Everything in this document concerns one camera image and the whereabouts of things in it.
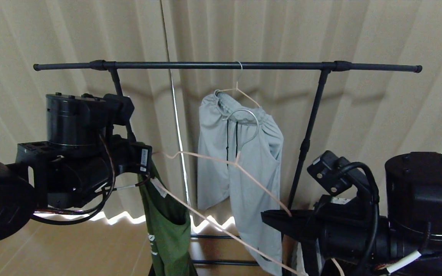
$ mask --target cylindrical motor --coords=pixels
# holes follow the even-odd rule
[[[442,154],[411,152],[384,167],[391,227],[419,240],[431,222],[431,239],[442,240]]]
[[[108,122],[105,101],[61,93],[48,94],[47,141],[56,147],[75,148],[100,143]]]

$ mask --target garment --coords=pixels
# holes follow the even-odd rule
[[[140,192],[154,272],[156,276],[197,276],[189,255],[189,211],[168,194],[161,194],[159,188],[155,187],[154,183],[163,184],[154,164],[151,178],[152,180],[140,186]]]
[[[255,139],[246,144],[244,142],[256,133],[254,117],[248,112],[238,111],[230,119],[223,120],[240,108],[253,112],[259,122]],[[237,152],[241,151],[240,166],[279,198],[284,139],[272,116],[266,114],[262,108],[246,108],[228,94],[220,92],[202,100],[199,117],[198,153],[235,161]],[[278,209],[277,202],[239,168],[209,159],[198,159],[198,207],[209,208],[228,196],[240,237],[251,246],[281,261],[281,234],[264,224],[260,215],[263,211]],[[281,275],[281,268],[277,264],[253,250],[247,250],[265,271]]]

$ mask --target brown floor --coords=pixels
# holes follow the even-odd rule
[[[203,233],[222,234],[210,227]],[[234,240],[192,239],[193,259],[252,260]],[[0,241],[0,276],[146,276],[151,254],[146,224],[122,218],[53,226],[31,220]],[[259,267],[199,265],[200,276],[268,275]]]

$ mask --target horizontal rod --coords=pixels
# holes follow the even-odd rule
[[[36,71],[56,69],[253,69],[253,70],[331,70],[335,72],[348,70],[379,70],[419,73],[420,65],[393,65],[334,62],[117,62],[91,61],[88,63],[34,64]]]
[[[236,260],[192,260],[198,265],[230,265],[230,266],[258,266],[255,261],[236,261]]]
[[[191,238],[197,238],[197,239],[233,239],[233,238],[231,238],[230,236],[227,236],[227,235],[196,235],[196,234],[191,234]]]

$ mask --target curtain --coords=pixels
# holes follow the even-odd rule
[[[374,171],[386,211],[384,162],[411,151],[442,152],[442,2],[384,1],[0,1],[0,161],[16,143],[45,140],[45,94],[114,93],[107,72],[35,72],[33,63],[109,61],[335,61],[423,66],[420,74],[351,71],[329,75],[308,164],[325,150]],[[135,105],[138,140],[170,154],[196,151],[198,107],[240,70],[119,70]],[[284,135],[281,198],[287,202],[319,72],[244,70],[240,88]],[[233,96],[246,106],[252,103]],[[122,128],[118,133],[125,134]],[[196,160],[154,157],[166,186],[195,207]],[[119,177],[128,185],[134,177]],[[139,191],[116,192],[107,217],[143,214]],[[324,190],[303,170],[295,208]],[[349,190],[343,196],[352,197]],[[209,210],[222,223],[229,203]]]

